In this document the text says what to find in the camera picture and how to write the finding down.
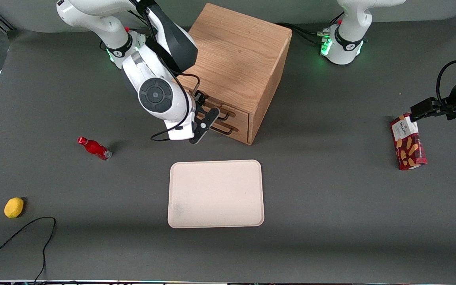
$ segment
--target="wooden drawer cabinet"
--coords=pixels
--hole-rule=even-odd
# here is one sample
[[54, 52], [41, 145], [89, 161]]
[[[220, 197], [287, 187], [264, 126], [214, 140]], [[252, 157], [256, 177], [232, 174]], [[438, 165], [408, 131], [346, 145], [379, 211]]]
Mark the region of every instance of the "wooden drawer cabinet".
[[[281, 81], [291, 30], [207, 4], [189, 33], [198, 58], [185, 73], [200, 77], [207, 110], [216, 106], [220, 118], [228, 114], [213, 130], [252, 144]], [[179, 80], [187, 89], [195, 87], [195, 78]]]

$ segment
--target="beige tray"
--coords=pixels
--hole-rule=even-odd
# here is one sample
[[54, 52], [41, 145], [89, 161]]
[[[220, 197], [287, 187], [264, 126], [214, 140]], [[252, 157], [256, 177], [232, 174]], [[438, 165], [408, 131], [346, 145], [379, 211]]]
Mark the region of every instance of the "beige tray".
[[178, 162], [170, 169], [170, 227], [256, 227], [263, 221], [258, 161]]

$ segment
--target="gray tabletop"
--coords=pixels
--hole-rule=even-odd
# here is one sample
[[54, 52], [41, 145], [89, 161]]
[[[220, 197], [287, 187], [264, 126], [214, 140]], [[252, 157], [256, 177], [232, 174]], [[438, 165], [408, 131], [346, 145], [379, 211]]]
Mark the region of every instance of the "gray tabletop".
[[[324, 25], [311, 25], [311, 30]], [[157, 143], [163, 122], [125, 89], [93, 33], [15, 32], [0, 77], [0, 244], [58, 220], [48, 279], [456, 284], [456, 121], [420, 121], [429, 164], [399, 171], [389, 121], [435, 95], [456, 18], [375, 23], [350, 65], [295, 36], [253, 146], [215, 132]], [[443, 80], [456, 84], [456, 66]], [[110, 146], [101, 161], [77, 137]], [[172, 229], [170, 166], [256, 159], [265, 222]], [[201, 173], [197, 175], [199, 183]], [[6, 218], [9, 198], [28, 199]], [[0, 279], [32, 279], [51, 222], [0, 251]]]

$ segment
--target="green led light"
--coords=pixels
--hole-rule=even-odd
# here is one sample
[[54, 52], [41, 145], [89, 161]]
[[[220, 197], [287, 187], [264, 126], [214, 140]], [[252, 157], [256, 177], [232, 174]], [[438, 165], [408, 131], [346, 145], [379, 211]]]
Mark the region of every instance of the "green led light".
[[328, 52], [330, 51], [330, 47], [332, 46], [332, 40], [328, 39], [326, 43], [323, 44], [324, 46], [321, 48], [321, 53], [323, 55], [327, 55]]
[[358, 48], [358, 51], [356, 52], [356, 55], [359, 55], [359, 54], [360, 54], [360, 51], [362, 50], [362, 45], [363, 45], [363, 40], [362, 40], [362, 42], [360, 43], [360, 47]]
[[114, 62], [114, 59], [112, 58], [112, 54], [110, 54], [110, 52], [108, 51], [108, 49], [106, 50], [106, 52], [108, 53], [108, 56], [110, 57], [110, 61], [111, 61], [111, 62]]

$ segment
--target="white robotic arm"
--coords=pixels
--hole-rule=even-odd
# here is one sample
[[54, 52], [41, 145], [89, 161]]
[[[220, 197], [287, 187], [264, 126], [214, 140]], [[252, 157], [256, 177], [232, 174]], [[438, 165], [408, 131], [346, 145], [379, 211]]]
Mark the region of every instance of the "white robotic arm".
[[372, 24], [371, 8], [400, 5], [406, 0], [337, 0], [344, 9], [341, 24], [323, 30], [326, 35], [321, 54], [337, 65], [347, 65], [360, 54], [362, 38]]
[[[184, 90], [176, 75], [195, 64], [197, 47], [191, 36], [173, 23], [154, 0], [59, 0], [57, 11], [73, 27], [94, 31], [107, 46], [110, 59], [122, 69], [127, 87], [151, 115], [165, 122], [172, 141], [189, 139], [197, 144], [219, 116], [219, 109], [205, 112], [201, 92], [195, 99]], [[151, 37], [126, 31], [111, 16], [119, 11], [137, 11], [152, 28]], [[197, 118], [198, 112], [205, 115]]]

